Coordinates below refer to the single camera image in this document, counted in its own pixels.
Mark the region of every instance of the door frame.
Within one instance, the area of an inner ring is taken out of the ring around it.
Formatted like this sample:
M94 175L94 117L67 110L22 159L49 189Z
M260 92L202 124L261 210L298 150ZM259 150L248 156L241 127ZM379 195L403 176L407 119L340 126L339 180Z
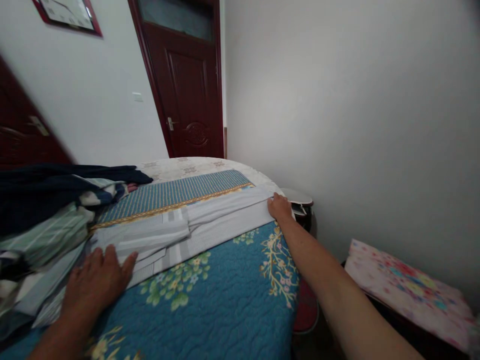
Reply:
M215 36L215 52L216 52L216 84L218 87L218 119L220 123L218 126L223 129L223 110L222 110L222 61L221 61L221 49L220 49L220 0L190 0L197 3L208 4L213 7L213 33ZM143 62L145 63L146 74L148 81L150 82L151 92L153 93L153 100L155 102L156 111L160 120L161 131L163 133L163 139L165 140L168 156L174 158L174 147L172 139L170 138L170 130L167 123L167 117L165 116L164 106L162 104L162 97L160 96L160 90L157 86L154 67L152 59L150 58L149 46L142 28L142 14L140 12L140 6L138 0L128 0L130 6L131 17L133 19L133 25L135 26L136 35L138 37L138 43L140 45L141 55ZM224 147L225 139L222 138L222 148Z

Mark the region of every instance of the light switch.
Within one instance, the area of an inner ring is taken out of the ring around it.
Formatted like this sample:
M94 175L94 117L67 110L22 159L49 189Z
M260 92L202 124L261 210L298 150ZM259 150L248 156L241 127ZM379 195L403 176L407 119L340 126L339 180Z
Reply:
M142 97L142 94L141 94L141 93L139 93L139 92L132 92L132 94L133 94L133 99L134 99L135 101L140 101L140 102L142 102L142 101L144 100L144 98Z

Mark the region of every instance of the door handle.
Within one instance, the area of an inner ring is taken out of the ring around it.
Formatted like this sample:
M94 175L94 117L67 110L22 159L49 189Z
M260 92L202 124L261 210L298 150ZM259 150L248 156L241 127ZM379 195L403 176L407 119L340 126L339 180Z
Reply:
M42 134L43 136L49 136L48 130L45 128L45 126L41 123L38 117L36 116L29 116L28 117L31 120L31 123L28 123L27 125L29 126L34 126L37 128L37 130Z
M170 127L170 131L174 130L174 124L178 124L178 121L172 121L171 117L167 117L168 126Z

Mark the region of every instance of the bedspread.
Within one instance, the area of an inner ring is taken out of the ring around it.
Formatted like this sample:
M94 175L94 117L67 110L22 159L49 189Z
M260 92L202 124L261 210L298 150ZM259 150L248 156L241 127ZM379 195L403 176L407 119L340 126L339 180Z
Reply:
M140 168L154 178L154 184L237 169L254 185L278 191L263 174L237 164L183 158ZM162 170L148 171L153 168ZM99 319L85 355L93 359L289 358L298 281L273 221L126 291ZM24 358L41 333L32 331L1 357Z

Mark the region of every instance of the dark red door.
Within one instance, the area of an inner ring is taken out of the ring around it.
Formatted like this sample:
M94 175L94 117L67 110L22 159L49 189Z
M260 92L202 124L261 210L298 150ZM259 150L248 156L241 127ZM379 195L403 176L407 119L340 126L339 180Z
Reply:
M35 163L72 162L0 58L0 171Z
M174 156L223 158L215 42L146 20L142 28Z

